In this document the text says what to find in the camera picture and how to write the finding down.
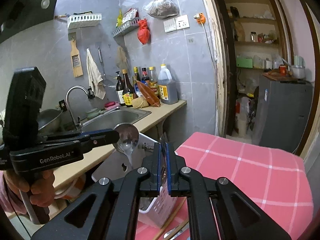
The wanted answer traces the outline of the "person's left hand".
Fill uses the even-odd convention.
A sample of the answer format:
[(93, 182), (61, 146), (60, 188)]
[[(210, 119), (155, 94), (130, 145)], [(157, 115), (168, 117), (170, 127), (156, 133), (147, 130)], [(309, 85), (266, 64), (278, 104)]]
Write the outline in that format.
[(42, 172), (40, 179), (38, 179), (33, 185), (29, 185), (23, 180), (15, 171), (7, 170), (3, 171), (4, 180), (7, 183), (8, 188), (19, 198), (21, 198), (20, 192), (31, 191), (30, 202), (33, 205), (39, 207), (48, 207), (54, 202), (55, 190), (53, 183), (55, 176), (53, 170), (46, 170)]

